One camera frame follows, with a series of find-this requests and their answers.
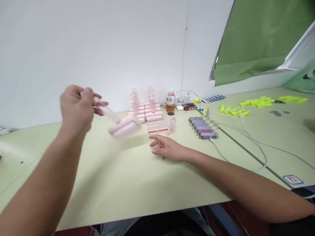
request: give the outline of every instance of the wire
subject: wire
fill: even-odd
[[[314,197],[315,197],[315,194],[310,195],[310,196],[307,196],[307,197],[302,197],[302,198],[305,198],[305,199],[311,199],[311,198],[314,198]]]
[[[250,236],[249,233],[247,232],[247,230],[245,229],[244,225],[243,225],[242,222],[240,221],[240,219],[239,219],[239,218],[237,217],[237,215],[235,214],[235,212],[234,212],[233,208],[231,207],[231,205],[229,204],[229,202],[226,202],[226,203],[227,203],[227,204],[229,205],[229,207],[231,208],[232,212],[233,212],[234,215],[236,216],[236,218],[237,218],[237,220],[239,221],[239,223],[242,225],[242,227],[243,227],[243,229],[245,230],[245,232],[247,233],[247,235]]]
[[[181,59],[181,86],[180,86],[180,89],[183,89],[183,79],[184,79],[184,57],[185,57],[185,50],[186,50],[186,38],[187,38],[187,30],[188,30],[189,5],[190,5],[190,0],[188,0],[188,2],[187,2],[187,16],[186,16],[186,26],[185,26],[185,38],[184,38],[183,56],[182,56],[182,59]]]
[[[214,144],[214,146],[217,148],[218,152],[220,153],[220,155],[223,157],[224,160],[226,160],[227,162],[230,162],[220,151],[219,147],[216,145],[216,143],[213,141],[213,139],[210,139],[210,141]]]
[[[203,106],[204,108],[207,108],[207,107],[205,107],[205,106],[201,103],[200,97],[199,97],[192,89],[189,90],[189,91],[187,91],[187,90],[178,90],[178,91],[176,92],[176,94],[177,94],[178,92],[180,92],[180,91],[191,92],[191,93],[195,94],[195,95],[199,98],[199,101],[200,101],[200,108],[202,108],[201,106]],[[216,109],[211,109],[211,108],[207,108],[207,109],[215,110],[215,111],[229,111],[229,110],[216,110]],[[261,147],[261,146],[258,144],[258,142],[256,141],[256,139],[255,139],[255,138],[251,135],[251,133],[245,128],[245,126],[244,126],[244,121],[243,121],[243,117],[241,116],[241,113],[240,113],[239,111],[236,111],[236,112],[238,112],[239,115],[240,115],[243,128],[246,130],[246,132],[248,133],[248,135],[256,142],[257,146],[258,146],[259,149],[262,151],[263,156],[264,156],[264,158],[265,158],[265,164],[264,164],[262,167],[260,167],[259,169],[252,170],[252,171],[253,171],[253,172],[256,172],[256,171],[259,171],[259,170],[261,170],[261,169],[264,169],[264,168],[267,166],[267,162],[268,162],[267,156],[266,156],[265,152],[263,151],[262,147]],[[221,151],[220,151],[220,149],[219,149],[218,147],[217,147],[217,149],[218,149],[219,153],[221,154],[221,156],[222,156],[226,161],[228,161],[228,160],[226,159],[226,157],[221,153]]]
[[[241,131],[247,133],[245,130],[242,130],[241,128],[238,128],[238,127],[233,126],[233,125],[230,125],[230,124],[221,123],[221,122],[219,122],[219,124],[228,125],[228,126],[237,128],[237,129],[239,129],[239,130],[241,130]],[[272,147],[272,148],[276,148],[276,149],[279,149],[279,150],[281,150],[281,151],[290,153],[290,154],[292,154],[293,156],[296,156],[297,158],[299,158],[301,161],[303,161],[303,162],[305,162],[306,164],[308,164],[308,165],[309,165],[310,167],[312,167],[313,169],[315,169],[315,166],[314,166],[312,163],[310,163],[308,160],[304,159],[303,157],[301,157],[301,156],[299,156],[299,155],[297,155],[297,154],[295,154],[295,153],[293,153],[293,152],[290,152],[290,151],[288,151],[288,150],[285,150],[285,149],[282,149],[282,148],[279,148],[279,147],[272,146],[272,145],[270,145],[270,144],[263,143],[263,142],[261,142],[261,141],[259,141],[259,140],[256,140],[256,141],[257,141],[258,143],[264,144],[264,145],[266,145],[266,146],[270,146],[270,147]]]
[[[165,98],[163,98],[163,100],[160,102],[160,106],[163,105],[163,101],[164,101]]]
[[[187,91],[187,90],[179,90],[179,91],[191,92],[191,93],[195,94],[195,95],[199,98],[199,96],[198,96],[194,91],[192,91],[192,90],[190,90],[190,91]],[[215,111],[230,111],[230,110],[217,110],[217,109],[208,108],[208,107],[205,107],[205,106],[202,104],[200,98],[199,98],[199,101],[200,101],[200,108],[202,108],[201,106],[203,106],[204,108],[207,108],[207,109],[209,109],[209,110],[215,110]],[[264,164],[261,168],[259,168],[259,169],[257,169],[257,170],[252,170],[253,172],[256,172],[256,171],[258,171],[258,170],[260,170],[260,169],[265,168],[265,167],[267,166],[267,162],[268,162],[268,159],[267,159],[267,156],[266,156],[265,152],[263,151],[263,149],[261,148],[261,146],[260,146],[258,143],[261,143],[261,144],[264,144],[264,145],[266,145],[266,146],[270,146],[270,147],[272,147],[272,148],[276,148],[276,149],[279,149],[279,150],[281,150],[281,151],[290,153],[290,154],[296,156],[297,158],[299,158],[300,160],[302,160],[303,162],[305,162],[306,164],[308,164],[308,165],[309,165],[310,167],[312,167],[313,169],[315,169],[315,166],[314,166],[312,163],[310,163],[308,160],[304,159],[303,157],[301,157],[301,156],[299,156],[299,155],[297,155],[297,154],[295,154],[295,153],[292,153],[292,152],[290,152],[290,151],[288,151],[288,150],[285,150],[285,149],[282,149],[282,148],[279,148],[279,147],[275,147],[275,146],[272,146],[272,145],[270,145],[270,144],[263,143],[263,142],[261,142],[261,141],[255,139],[255,138],[253,137],[253,135],[245,128],[245,126],[244,126],[244,121],[243,121],[243,117],[241,116],[241,113],[240,113],[239,111],[236,111],[236,112],[239,113],[240,118],[241,118],[241,122],[242,122],[242,126],[243,126],[243,128],[244,128],[245,130],[243,130],[243,129],[241,129],[241,128],[238,128],[238,127],[236,127],[236,126],[230,125],[230,124],[226,124],[226,123],[221,123],[221,122],[219,122],[219,124],[228,125],[228,126],[232,126],[232,127],[234,127],[234,128],[240,129],[240,130],[242,130],[243,132],[247,133],[247,134],[250,136],[250,138],[251,138],[253,141],[256,142],[257,146],[259,147],[259,149],[262,151],[262,153],[263,153],[263,155],[264,155],[265,164]],[[215,144],[215,142],[213,141],[213,139],[210,139],[210,140],[211,140],[211,142],[215,145],[215,147],[218,149],[218,152],[220,153],[220,155],[221,155],[227,162],[229,162],[229,161],[226,159],[226,157],[222,154],[222,152],[220,151],[220,149],[218,148],[218,146]],[[305,199],[311,199],[311,198],[314,198],[314,197],[315,197],[315,194],[313,194],[313,195],[311,195],[311,196],[303,197],[303,198],[305,198]]]

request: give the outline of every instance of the bottle label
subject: bottle label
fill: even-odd
[[[166,104],[167,105],[174,105],[175,104],[175,94],[167,95]]]

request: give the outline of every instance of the white wall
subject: white wall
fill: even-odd
[[[61,121],[59,95],[90,86],[116,111],[137,88],[162,100],[180,89],[188,1],[11,0],[0,2],[0,126]],[[211,66],[233,0],[191,0],[183,89],[201,97],[281,86],[286,76],[258,76],[213,88]]]

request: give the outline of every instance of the white power adapter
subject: white power adapter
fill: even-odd
[[[184,102],[189,102],[189,101],[190,101],[190,93],[188,92],[184,97]]]

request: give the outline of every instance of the red box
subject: red box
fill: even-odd
[[[190,106],[190,107],[184,107],[184,110],[196,110],[196,109],[197,109],[196,105]]]

